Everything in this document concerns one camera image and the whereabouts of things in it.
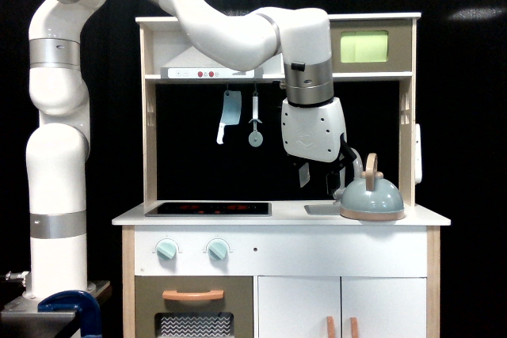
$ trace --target cleaver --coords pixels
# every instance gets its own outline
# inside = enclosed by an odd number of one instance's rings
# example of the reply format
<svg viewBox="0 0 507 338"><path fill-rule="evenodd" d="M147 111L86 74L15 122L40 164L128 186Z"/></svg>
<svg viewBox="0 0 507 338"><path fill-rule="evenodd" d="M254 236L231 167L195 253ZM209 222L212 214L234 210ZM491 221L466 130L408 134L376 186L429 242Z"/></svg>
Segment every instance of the cleaver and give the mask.
<svg viewBox="0 0 507 338"><path fill-rule="evenodd" d="M239 123L241 115L241 91L226 90L223 93L223 111L220 119L219 133L216 136L216 142L223 144L223 134L225 126L234 126Z"/></svg>

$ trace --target green screen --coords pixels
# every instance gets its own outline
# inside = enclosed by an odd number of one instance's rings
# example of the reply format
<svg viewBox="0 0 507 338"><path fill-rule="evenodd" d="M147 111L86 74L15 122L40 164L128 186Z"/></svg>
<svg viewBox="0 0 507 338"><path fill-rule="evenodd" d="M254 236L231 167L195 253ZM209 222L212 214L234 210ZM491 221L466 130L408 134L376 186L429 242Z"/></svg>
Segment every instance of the green screen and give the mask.
<svg viewBox="0 0 507 338"><path fill-rule="evenodd" d="M341 34L343 63L385 63L387 31L356 31Z"/></svg>

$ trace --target zigzag pattern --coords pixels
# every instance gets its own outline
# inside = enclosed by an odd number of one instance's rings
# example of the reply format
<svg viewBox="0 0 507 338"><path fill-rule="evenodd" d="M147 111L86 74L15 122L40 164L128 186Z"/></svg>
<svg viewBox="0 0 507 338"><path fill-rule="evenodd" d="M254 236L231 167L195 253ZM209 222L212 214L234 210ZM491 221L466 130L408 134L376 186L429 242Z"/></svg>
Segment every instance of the zigzag pattern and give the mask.
<svg viewBox="0 0 507 338"><path fill-rule="evenodd" d="M231 316L162 317L159 334L164 337L220 337L231 335Z"/></svg>

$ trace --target kettle handle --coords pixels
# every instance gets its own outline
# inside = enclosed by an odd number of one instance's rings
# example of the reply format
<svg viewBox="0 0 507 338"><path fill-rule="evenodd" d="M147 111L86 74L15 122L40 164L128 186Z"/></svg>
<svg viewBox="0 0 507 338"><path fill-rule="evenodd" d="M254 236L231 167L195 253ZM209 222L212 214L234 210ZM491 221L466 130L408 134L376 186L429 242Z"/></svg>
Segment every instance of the kettle handle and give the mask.
<svg viewBox="0 0 507 338"><path fill-rule="evenodd" d="M364 177L366 178L366 190L373 192L375 190L375 178L383 178L382 172L377 171L377 165L379 158L377 154L369 154L366 159L366 170L364 171Z"/></svg>

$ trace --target cabinet handle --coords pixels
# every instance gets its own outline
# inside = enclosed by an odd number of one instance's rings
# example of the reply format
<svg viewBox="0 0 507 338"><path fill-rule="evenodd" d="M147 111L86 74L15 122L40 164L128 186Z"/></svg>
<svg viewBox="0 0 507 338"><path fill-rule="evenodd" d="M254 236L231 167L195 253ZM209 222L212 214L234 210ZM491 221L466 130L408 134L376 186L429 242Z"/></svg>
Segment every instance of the cabinet handle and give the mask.
<svg viewBox="0 0 507 338"><path fill-rule="evenodd" d="M178 293L178 291L164 291L164 300L171 301L203 301L220 300L223 298L223 291L209 291L206 293Z"/></svg>
<svg viewBox="0 0 507 338"><path fill-rule="evenodd" d="M352 338L359 338L359 327L357 326L357 318L350 318L350 329L352 330Z"/></svg>
<svg viewBox="0 0 507 338"><path fill-rule="evenodd" d="M335 334L334 334L334 319L329 316L327 318L327 337L328 338L335 338Z"/></svg>

